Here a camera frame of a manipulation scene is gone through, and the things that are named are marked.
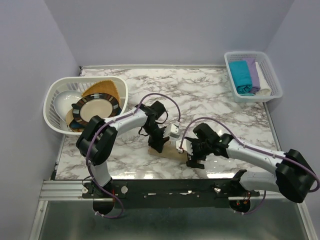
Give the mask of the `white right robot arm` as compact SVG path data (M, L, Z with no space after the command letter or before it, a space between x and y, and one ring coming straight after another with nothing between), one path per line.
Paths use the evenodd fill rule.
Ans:
M273 151L237 139L233 134L218 135L206 123L194 130L195 138L183 136L178 150L188 155L187 166L203 169L210 154L247 162L262 172L239 171L230 183L230 191L241 196L247 191L270 191L282 194L294 203L302 203L317 180L302 154L294 149Z

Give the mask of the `beige t shirt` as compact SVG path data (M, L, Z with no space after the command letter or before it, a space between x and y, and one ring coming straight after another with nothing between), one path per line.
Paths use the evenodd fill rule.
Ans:
M169 160L180 161L184 163L188 160L187 154L185 152L179 153L178 150L176 149L176 143L171 142L170 140L164 144L161 153L149 147L148 154L159 157L159 158L166 158Z

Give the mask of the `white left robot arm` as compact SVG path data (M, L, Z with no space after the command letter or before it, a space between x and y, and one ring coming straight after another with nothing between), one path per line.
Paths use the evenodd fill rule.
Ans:
M93 178L93 191L101 198L107 197L111 191L109 184L112 177L108 170L109 158L116 138L136 128L143 129L148 136L148 145L161 153L164 144L169 141L165 137L165 127L160 128L157 120L166 112L159 101L150 106L141 104L131 111L113 118L91 118L76 142L80 154L85 157L90 176Z

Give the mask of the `white rectangular plastic basket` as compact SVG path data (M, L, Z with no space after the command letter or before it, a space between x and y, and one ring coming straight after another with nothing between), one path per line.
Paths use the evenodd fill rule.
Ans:
M271 89L270 96L255 95L255 96L242 96L238 94L232 73L229 67L231 62L240 61L243 58L253 58L259 65L262 75L266 83ZM269 57L261 51L231 51L224 54L227 73L231 86L231 92L236 103L266 103L273 99L279 99L283 96L283 91L270 62Z

